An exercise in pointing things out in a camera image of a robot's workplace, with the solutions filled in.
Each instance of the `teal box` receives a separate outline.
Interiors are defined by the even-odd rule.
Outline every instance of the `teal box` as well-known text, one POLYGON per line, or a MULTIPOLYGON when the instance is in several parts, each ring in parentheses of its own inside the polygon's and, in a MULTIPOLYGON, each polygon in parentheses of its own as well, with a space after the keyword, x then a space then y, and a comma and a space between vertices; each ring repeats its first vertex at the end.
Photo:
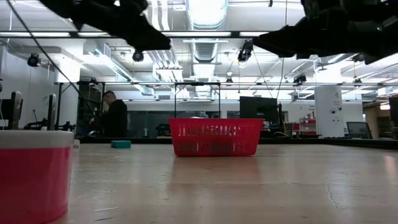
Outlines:
POLYGON ((131 141, 111 141, 111 147, 118 149, 129 149, 131 148, 131 141))

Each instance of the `desk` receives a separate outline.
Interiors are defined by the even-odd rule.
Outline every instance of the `desk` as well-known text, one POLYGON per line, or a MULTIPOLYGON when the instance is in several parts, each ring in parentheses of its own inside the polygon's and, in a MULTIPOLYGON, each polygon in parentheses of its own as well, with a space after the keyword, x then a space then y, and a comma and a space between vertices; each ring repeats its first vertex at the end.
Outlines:
POLYGON ((64 223, 396 223, 398 152, 261 145, 175 157, 172 145, 82 144, 64 223))

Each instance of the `black shirt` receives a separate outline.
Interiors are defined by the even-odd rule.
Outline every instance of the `black shirt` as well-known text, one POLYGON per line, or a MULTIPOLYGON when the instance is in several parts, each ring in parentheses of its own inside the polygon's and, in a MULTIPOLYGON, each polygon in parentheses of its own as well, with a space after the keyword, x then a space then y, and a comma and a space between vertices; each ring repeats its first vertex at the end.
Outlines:
POLYGON ((104 128, 104 136, 123 138, 127 134, 127 106, 123 100, 115 100, 108 112, 102 114, 99 123, 104 128))

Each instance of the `plastic basket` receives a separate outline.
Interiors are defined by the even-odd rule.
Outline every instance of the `plastic basket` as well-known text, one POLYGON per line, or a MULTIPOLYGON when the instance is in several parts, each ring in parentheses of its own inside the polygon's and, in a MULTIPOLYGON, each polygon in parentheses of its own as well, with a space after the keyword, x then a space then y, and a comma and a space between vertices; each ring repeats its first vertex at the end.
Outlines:
POLYGON ((169 118, 177 156, 252 156, 263 119, 169 118))

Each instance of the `table surface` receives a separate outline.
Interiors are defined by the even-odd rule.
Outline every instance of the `table surface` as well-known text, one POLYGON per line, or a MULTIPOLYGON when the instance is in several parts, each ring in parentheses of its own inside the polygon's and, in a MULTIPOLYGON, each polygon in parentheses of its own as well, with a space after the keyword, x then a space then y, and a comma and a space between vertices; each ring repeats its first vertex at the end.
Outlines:
POLYGON ((171 145, 82 144, 59 223, 397 223, 398 152, 261 145, 175 157, 171 145))

